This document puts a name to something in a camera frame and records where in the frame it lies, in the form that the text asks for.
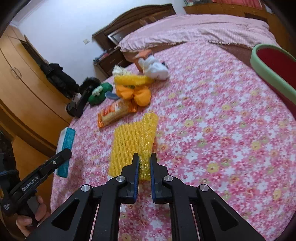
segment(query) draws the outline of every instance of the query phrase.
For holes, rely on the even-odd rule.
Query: headboard panel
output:
[[[172,4],[146,5],[133,8],[114,19],[92,37],[104,49],[114,48],[121,39],[145,24],[176,14]]]

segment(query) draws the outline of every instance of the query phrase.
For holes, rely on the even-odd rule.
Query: green rim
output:
[[[296,105],[296,90],[289,85],[282,77],[275,73],[271,68],[269,68],[258,56],[257,51],[264,48],[272,48],[283,52],[284,54],[290,56],[295,62],[296,59],[289,54],[286,50],[269,44],[258,44],[252,50],[251,55],[251,66],[255,72],[274,88],[276,88],[280,93],[286,96],[290,101]]]

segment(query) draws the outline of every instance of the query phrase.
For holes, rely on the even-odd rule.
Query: orange plush toy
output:
[[[138,106],[147,106],[150,103],[151,92],[145,85],[136,85],[134,89],[116,85],[115,89],[118,97],[126,100],[133,99]]]

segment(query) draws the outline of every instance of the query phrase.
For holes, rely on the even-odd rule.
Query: teal box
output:
[[[59,136],[59,142],[57,144],[57,151],[56,153],[59,153],[60,151],[64,150],[65,148],[69,148],[72,150],[72,144],[74,142],[75,137],[75,130],[66,127],[61,131],[61,134]],[[68,168],[69,168],[69,160],[65,161],[61,166],[59,166],[55,170],[55,174],[57,174],[59,177],[67,177],[68,176]]]

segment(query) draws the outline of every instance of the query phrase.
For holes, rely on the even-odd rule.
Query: cream crumpled foam net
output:
[[[130,165],[133,154],[140,158],[140,180],[150,180],[150,156],[156,134],[158,116],[145,113],[141,121],[123,124],[114,131],[109,175],[119,176],[124,166]]]

